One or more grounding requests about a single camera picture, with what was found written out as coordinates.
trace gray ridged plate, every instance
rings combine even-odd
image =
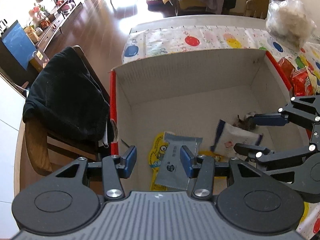
[[[278,236],[255,236],[224,222],[214,206],[186,192],[131,192],[109,202],[97,219],[64,236],[37,236],[22,231],[15,240],[302,240],[291,231]]]

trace red package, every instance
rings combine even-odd
[[[311,81],[306,68],[300,69],[292,75],[294,95],[299,96],[312,96],[313,89]]]
[[[283,70],[285,76],[289,80],[290,84],[293,86],[292,82],[292,74],[295,72],[294,66],[291,64],[289,60],[287,60],[285,57],[281,58],[278,62],[279,66]]]

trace black jacket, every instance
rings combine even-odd
[[[53,56],[30,88],[23,121],[36,117],[49,130],[81,141],[102,139],[109,104],[71,48]]]

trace pink flower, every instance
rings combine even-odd
[[[39,9],[39,7],[38,7],[38,6],[34,6],[33,11],[34,11],[34,12],[39,12],[39,11],[40,11],[40,9]]]

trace wooden floor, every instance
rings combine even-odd
[[[67,46],[79,45],[107,91],[109,71],[121,64],[130,29],[139,23],[175,16],[169,3],[150,11],[146,0],[133,0],[132,5],[118,8],[117,1],[119,4],[119,0],[112,0],[114,9],[110,0],[86,0],[66,20],[62,34],[58,32],[45,50],[51,58]]]

